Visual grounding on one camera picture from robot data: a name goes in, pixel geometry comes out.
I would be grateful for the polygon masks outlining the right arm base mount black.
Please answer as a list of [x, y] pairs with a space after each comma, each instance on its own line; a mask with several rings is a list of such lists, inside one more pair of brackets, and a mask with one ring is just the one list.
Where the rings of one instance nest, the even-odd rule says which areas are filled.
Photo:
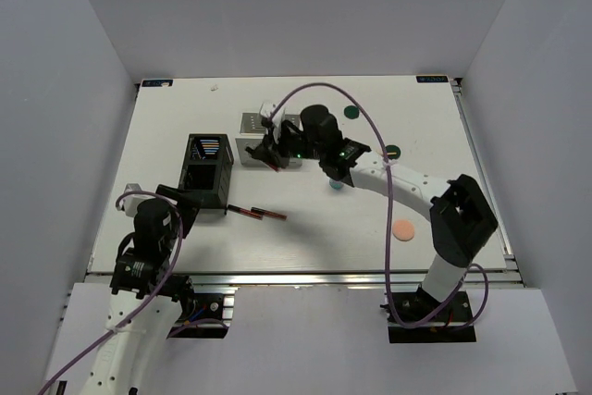
[[[415, 291], [395, 292], [393, 301], [401, 320], [408, 324], [419, 321], [432, 309], [418, 298]], [[474, 314], [465, 291], [457, 293], [437, 315], [413, 329], [404, 328], [396, 321], [388, 300], [380, 308], [387, 317], [388, 341], [391, 344], [475, 343], [477, 340], [475, 328], [468, 326]]]

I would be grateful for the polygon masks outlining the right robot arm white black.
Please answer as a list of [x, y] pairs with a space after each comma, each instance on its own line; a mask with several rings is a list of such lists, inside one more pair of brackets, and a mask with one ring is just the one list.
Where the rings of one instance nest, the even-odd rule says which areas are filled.
[[369, 146], [346, 138], [323, 105], [300, 113], [301, 124], [285, 119], [273, 104], [259, 111], [265, 135], [251, 158], [279, 170], [293, 159], [315, 160], [330, 178], [353, 188], [386, 196], [414, 210], [431, 227], [435, 257], [403, 319], [440, 319], [451, 308], [450, 295], [499, 223], [478, 182], [465, 174], [440, 179], [391, 163]]

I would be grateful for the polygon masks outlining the black red makeup pencil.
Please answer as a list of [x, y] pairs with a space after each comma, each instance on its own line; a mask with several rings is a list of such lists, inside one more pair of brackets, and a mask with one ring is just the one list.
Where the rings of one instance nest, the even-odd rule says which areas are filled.
[[228, 204], [226, 209], [228, 212], [232, 212], [238, 215], [247, 216], [258, 220], [261, 220], [263, 218], [263, 215], [261, 213], [257, 213], [233, 204]]
[[266, 210], [266, 209], [259, 208], [259, 207], [252, 207], [251, 211], [262, 216], [262, 217], [269, 217], [269, 218], [274, 218], [274, 219], [278, 219], [278, 220], [286, 220], [288, 218], [286, 215], [283, 215], [281, 213]]
[[276, 172], [278, 172], [281, 169], [280, 160], [273, 154], [261, 154], [260, 161]]

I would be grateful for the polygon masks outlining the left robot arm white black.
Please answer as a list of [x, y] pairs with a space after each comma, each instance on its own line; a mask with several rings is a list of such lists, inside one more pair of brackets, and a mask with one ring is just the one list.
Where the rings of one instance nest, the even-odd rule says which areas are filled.
[[144, 191], [130, 184], [116, 199], [133, 230], [117, 248], [109, 284], [105, 339], [82, 387], [84, 394], [142, 394], [170, 329], [190, 317], [196, 300], [191, 280], [173, 268], [202, 201], [165, 185]]

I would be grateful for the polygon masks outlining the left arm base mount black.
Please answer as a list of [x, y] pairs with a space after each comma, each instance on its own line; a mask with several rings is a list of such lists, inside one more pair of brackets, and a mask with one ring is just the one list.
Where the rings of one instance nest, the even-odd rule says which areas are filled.
[[236, 287], [196, 285], [173, 325], [171, 339], [223, 339], [231, 323]]

